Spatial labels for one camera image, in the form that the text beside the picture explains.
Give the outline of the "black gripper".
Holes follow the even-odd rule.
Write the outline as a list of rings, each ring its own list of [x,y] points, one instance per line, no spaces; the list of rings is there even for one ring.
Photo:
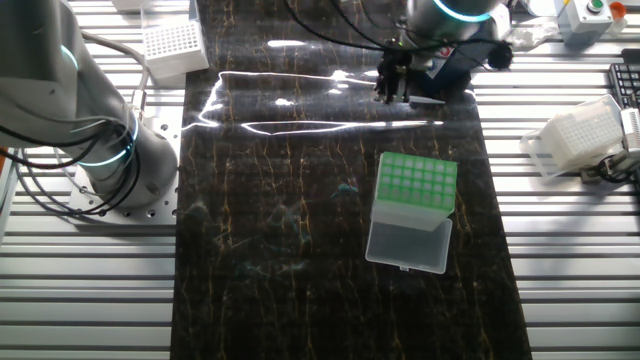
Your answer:
[[[384,50],[377,65],[377,80],[374,90],[375,99],[384,104],[395,101],[409,103],[411,81],[425,75],[425,70],[413,63],[413,54],[405,51]]]

